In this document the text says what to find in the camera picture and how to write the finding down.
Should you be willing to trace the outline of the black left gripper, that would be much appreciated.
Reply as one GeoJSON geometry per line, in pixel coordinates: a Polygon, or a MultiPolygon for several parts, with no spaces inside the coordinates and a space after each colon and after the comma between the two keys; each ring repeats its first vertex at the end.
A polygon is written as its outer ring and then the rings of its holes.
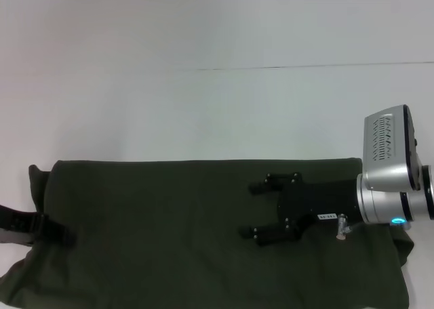
{"type": "Polygon", "coordinates": [[[72,246],[76,236],[48,215],[1,206],[1,244],[31,246],[34,241],[72,246]]]}

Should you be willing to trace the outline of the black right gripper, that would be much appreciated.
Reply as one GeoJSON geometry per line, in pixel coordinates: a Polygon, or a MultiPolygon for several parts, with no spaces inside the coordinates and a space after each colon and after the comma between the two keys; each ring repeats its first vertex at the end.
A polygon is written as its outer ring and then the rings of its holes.
{"type": "Polygon", "coordinates": [[[331,223],[340,214],[349,224],[360,222],[356,182],[299,182],[301,173],[268,173],[261,182],[249,184],[251,194],[280,192],[277,202],[278,222],[264,226],[240,226],[239,236],[260,246],[296,242],[318,223],[331,223]]]}

